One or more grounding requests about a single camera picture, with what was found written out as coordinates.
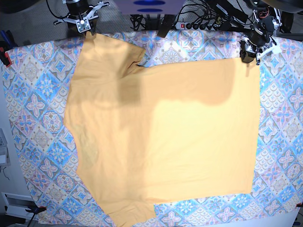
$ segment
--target red clamp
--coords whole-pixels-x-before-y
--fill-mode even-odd
[[[298,203],[295,207],[303,207],[302,203]]]
[[[3,64],[6,65],[6,68],[12,65],[9,54],[7,52],[4,52],[3,47],[0,47],[0,59]]]

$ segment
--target blue tile pattern fabric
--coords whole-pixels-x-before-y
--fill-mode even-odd
[[[239,33],[171,31],[164,39],[152,31],[108,36],[145,48],[145,67],[235,58],[240,52]],[[261,113],[251,193],[155,205],[157,217],[135,226],[213,225],[296,209],[303,199],[303,45],[276,40],[282,52],[267,55],[260,66]],[[47,207],[39,222],[113,227],[76,174],[75,142],[62,121],[82,44],[73,38],[9,51],[13,65],[1,65],[3,87],[27,187],[36,204]]]

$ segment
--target t-shirt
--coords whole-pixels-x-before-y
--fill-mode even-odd
[[[144,68],[144,49],[88,35],[64,124],[77,174],[117,226],[155,217],[154,203],[250,193],[259,67],[240,58]]]

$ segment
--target black cable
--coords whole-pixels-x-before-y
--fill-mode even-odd
[[[177,22],[179,21],[179,17],[180,17],[180,15],[181,14],[185,14],[185,13],[188,13],[188,12],[184,12],[184,13],[182,13],[182,10],[185,8],[185,7],[187,7],[187,6],[202,6],[202,7],[204,7],[204,8],[206,8],[204,5],[202,5],[202,4],[187,4],[187,5],[184,5],[182,8],[181,8],[181,10],[180,10],[180,12],[178,13],[178,16],[177,16]]]
[[[69,13],[68,14],[66,14],[66,16],[64,16],[64,17],[62,17],[62,16],[56,16],[53,12],[52,12],[52,10],[51,10],[51,8],[49,7],[49,4],[48,4],[48,0],[46,0],[46,4],[47,4],[47,7],[48,7],[48,10],[50,11],[50,13],[55,17],[55,18],[58,18],[58,19],[64,19],[64,18],[67,18],[67,16],[69,15]]]
[[[193,13],[193,14],[195,14],[197,17],[200,17],[200,15],[199,14],[197,14],[196,12],[194,12],[194,11],[187,11],[187,12],[184,12],[184,13],[180,13],[180,14],[186,14],[186,13]]]
[[[192,23],[192,25],[194,25],[196,22],[198,22],[199,19],[201,19],[201,21],[198,22],[198,25],[201,25],[204,19],[207,19],[207,20],[208,20],[207,22],[209,23],[211,20],[214,20],[214,19],[216,19],[216,18],[217,18],[217,17],[208,17],[208,18],[201,17],[201,18],[198,18],[197,20],[195,20],[195,21]]]
[[[195,23],[201,24],[204,19],[205,19],[205,17],[200,16],[194,22],[192,22],[191,25],[194,25]]]
[[[249,24],[246,24],[246,23],[245,23],[246,25],[252,25],[252,24],[254,23],[254,21],[255,21],[254,13],[251,14],[251,16],[249,17],[249,19],[250,19],[250,20],[249,20],[250,23],[249,23]]]
[[[206,1],[204,1],[204,0],[200,0],[200,1],[203,2],[203,3],[206,5],[206,8],[207,8],[208,11],[212,11],[214,14],[216,14],[216,11],[215,11],[213,8],[211,8],[211,7],[207,4]]]
[[[134,31],[138,31],[140,26],[142,26],[145,29],[145,24],[142,23],[143,15],[141,14],[131,15],[130,20],[133,24],[133,27],[131,27],[131,29],[133,29]]]
[[[8,177],[5,175],[5,172],[4,172],[5,169],[6,169],[6,167],[4,167],[4,169],[3,169],[3,174],[4,174],[4,176],[5,176],[6,178],[8,178]]]
[[[200,26],[203,22],[203,20],[208,20],[208,22],[212,19],[211,17],[209,17],[209,14],[206,15],[207,17],[201,17],[199,18],[200,21],[197,19],[193,22],[193,24],[195,24],[196,22],[198,23],[198,25]]]
[[[245,13],[244,10],[243,10],[242,7],[241,7],[239,1],[238,1],[238,0],[236,0],[236,1],[237,1],[238,5],[239,5],[240,9],[242,10],[242,12]]]
[[[252,25],[252,24],[253,24],[253,22],[250,22],[249,24],[247,24],[247,22],[243,23],[243,22],[240,21],[239,19],[237,19],[237,22],[238,22],[239,24],[243,25],[243,26],[247,26],[247,25]]]
[[[34,219],[34,216],[35,216],[35,214],[33,214],[31,220],[29,221],[29,223],[28,223],[28,225],[27,225],[27,227],[29,227],[30,223],[32,223],[32,221],[33,221],[33,219]]]

